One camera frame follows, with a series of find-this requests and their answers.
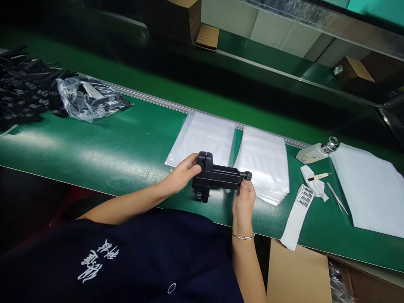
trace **cardboard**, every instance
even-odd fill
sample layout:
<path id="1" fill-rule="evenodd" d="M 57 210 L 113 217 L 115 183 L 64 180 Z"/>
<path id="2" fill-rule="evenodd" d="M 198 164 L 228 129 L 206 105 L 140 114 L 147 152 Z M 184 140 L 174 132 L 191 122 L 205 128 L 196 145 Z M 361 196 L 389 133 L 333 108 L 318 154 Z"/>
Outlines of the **cardboard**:
<path id="1" fill-rule="evenodd" d="M 356 303 L 402 303 L 404 289 L 362 273 L 349 269 L 353 296 Z"/>
<path id="2" fill-rule="evenodd" d="M 195 44 L 198 47 L 216 51 L 218 49 L 219 29 L 202 24 Z"/>
<path id="3" fill-rule="evenodd" d="M 404 62 L 371 52 L 361 61 L 376 81 L 375 102 L 384 103 L 404 91 Z"/>
<path id="4" fill-rule="evenodd" d="M 186 43 L 196 39 L 202 0 L 140 0 L 137 7 L 153 38 Z"/>
<path id="5" fill-rule="evenodd" d="M 364 98 L 372 97 L 375 80 L 360 61 L 344 57 L 336 64 L 336 66 L 339 65 L 342 65 L 344 69 L 337 75 L 342 88 Z"/>
<path id="6" fill-rule="evenodd" d="M 348 294 L 355 303 L 398 303 L 404 298 L 404 275 L 378 266 L 372 266 L 335 255 Z"/>
<path id="7" fill-rule="evenodd" d="M 302 246 L 287 249 L 271 240 L 267 303 L 331 303 L 326 256 Z"/>
<path id="8" fill-rule="evenodd" d="M 338 261 L 339 263 L 348 266 L 350 268 L 356 269 L 363 272 L 369 276 L 379 279 L 385 283 L 396 285 L 398 287 L 404 288 L 404 273 L 399 271 L 393 271 L 387 268 L 379 267 L 376 265 L 371 265 L 352 259 L 327 254 L 329 258 Z"/>

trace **clear plastic bag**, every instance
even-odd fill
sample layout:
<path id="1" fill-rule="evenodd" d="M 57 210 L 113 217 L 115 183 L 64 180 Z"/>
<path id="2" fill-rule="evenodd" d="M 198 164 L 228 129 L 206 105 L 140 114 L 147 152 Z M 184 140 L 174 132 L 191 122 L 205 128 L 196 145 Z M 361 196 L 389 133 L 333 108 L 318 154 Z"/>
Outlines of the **clear plastic bag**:
<path id="1" fill-rule="evenodd" d="M 93 119 L 108 117 L 130 106 L 116 90 L 89 76 L 57 79 L 64 108 L 78 120 L 92 123 Z"/>
<path id="2" fill-rule="evenodd" d="M 346 290 L 339 268 L 328 262 L 328 269 L 330 271 L 332 303 L 355 303 L 355 298 L 350 296 Z"/>
<path id="3" fill-rule="evenodd" d="M 289 193 L 289 169 L 284 139 L 245 126 L 234 167 L 252 173 L 256 196 L 278 205 Z"/>
<path id="4" fill-rule="evenodd" d="M 165 163 L 176 167 L 192 153 L 211 152 L 213 163 L 229 166 L 233 163 L 236 124 L 196 112 L 185 119 Z"/>

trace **black knob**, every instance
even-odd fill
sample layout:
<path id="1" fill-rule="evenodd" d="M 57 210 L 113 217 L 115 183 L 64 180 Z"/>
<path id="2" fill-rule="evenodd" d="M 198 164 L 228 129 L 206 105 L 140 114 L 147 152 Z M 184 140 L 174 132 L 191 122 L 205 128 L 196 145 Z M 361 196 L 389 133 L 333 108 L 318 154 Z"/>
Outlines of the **black knob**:
<path id="1" fill-rule="evenodd" d="M 253 178 L 253 174 L 251 172 L 249 172 L 248 170 L 246 170 L 244 173 L 240 172 L 240 177 L 250 181 Z"/>

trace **bottle cap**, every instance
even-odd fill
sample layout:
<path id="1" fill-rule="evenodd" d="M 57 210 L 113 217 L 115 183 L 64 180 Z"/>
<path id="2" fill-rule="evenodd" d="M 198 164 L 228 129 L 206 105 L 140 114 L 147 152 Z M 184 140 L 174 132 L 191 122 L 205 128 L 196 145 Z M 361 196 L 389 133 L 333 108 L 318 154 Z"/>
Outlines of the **bottle cap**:
<path id="1" fill-rule="evenodd" d="M 324 152 L 326 152 L 327 154 L 330 154 L 330 153 L 336 151 L 337 148 L 338 148 L 338 139 L 335 137 L 330 137 L 329 142 L 321 145 L 321 149 Z"/>

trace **stack of plastic bags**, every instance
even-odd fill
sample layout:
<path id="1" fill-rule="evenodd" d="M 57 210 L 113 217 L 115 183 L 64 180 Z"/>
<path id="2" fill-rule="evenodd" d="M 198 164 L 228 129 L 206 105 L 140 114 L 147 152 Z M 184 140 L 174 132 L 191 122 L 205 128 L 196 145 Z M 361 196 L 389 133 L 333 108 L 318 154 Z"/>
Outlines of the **stack of plastic bags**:
<path id="1" fill-rule="evenodd" d="M 192 153 L 211 152 L 216 165 L 231 166 L 234 156 L 236 124 L 196 112 L 189 114 L 165 161 L 176 167 Z"/>
<path id="2" fill-rule="evenodd" d="M 244 127 L 234 167 L 250 171 L 256 196 L 278 205 L 289 193 L 285 140 L 262 130 Z"/>
<path id="3" fill-rule="evenodd" d="M 394 166 L 344 143 L 331 159 L 353 225 L 404 238 L 404 178 Z"/>

